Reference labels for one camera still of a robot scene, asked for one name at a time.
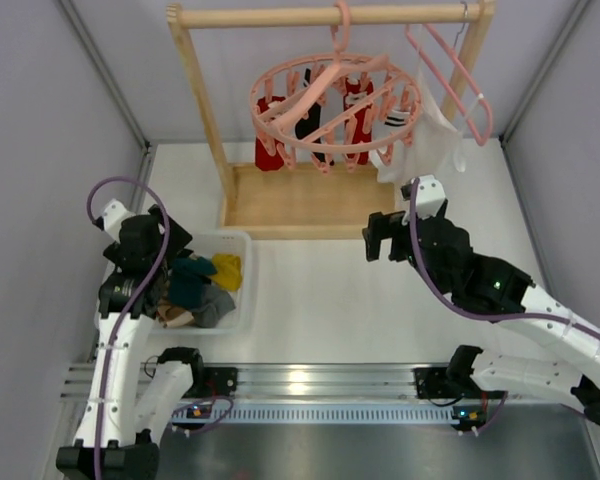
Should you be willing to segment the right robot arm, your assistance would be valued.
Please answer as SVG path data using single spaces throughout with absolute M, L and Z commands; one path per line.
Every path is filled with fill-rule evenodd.
M 600 329 L 571 312 L 533 279 L 496 257 L 478 254 L 469 233 L 445 213 L 421 219 L 404 211 L 370 214 L 366 258 L 408 262 L 450 310 L 508 329 L 556 355 L 550 362 L 457 347 L 446 369 L 458 392 L 508 392 L 563 404 L 600 426 Z

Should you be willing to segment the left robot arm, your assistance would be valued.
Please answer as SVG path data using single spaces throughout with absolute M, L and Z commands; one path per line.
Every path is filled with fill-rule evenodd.
M 98 292 L 99 338 L 85 411 L 70 445 L 58 450 L 56 467 L 68 479 L 153 479 L 167 424 L 203 378 L 197 349 L 171 347 L 159 355 L 146 390 L 138 390 L 170 264 L 191 236 L 158 206 L 134 214 L 118 200 L 94 223 L 113 240 L 103 254 L 114 269 Z

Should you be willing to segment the dark teal sock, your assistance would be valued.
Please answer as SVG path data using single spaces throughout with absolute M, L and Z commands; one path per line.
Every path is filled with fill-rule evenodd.
M 186 310 L 197 309 L 203 303 L 204 287 L 216 273 L 216 267 L 205 257 L 175 259 L 167 291 L 168 300 Z

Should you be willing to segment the black striped sock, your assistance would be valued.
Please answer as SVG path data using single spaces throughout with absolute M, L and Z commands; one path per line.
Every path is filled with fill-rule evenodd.
M 295 125 L 294 131 L 297 139 L 304 139 L 312 134 L 320 126 L 322 107 L 318 103 L 314 103 L 308 110 L 307 118 L 301 118 Z M 315 157 L 321 164 L 325 162 L 324 152 L 315 152 L 308 150 L 297 150 L 296 159 L 300 162 L 311 162 Z

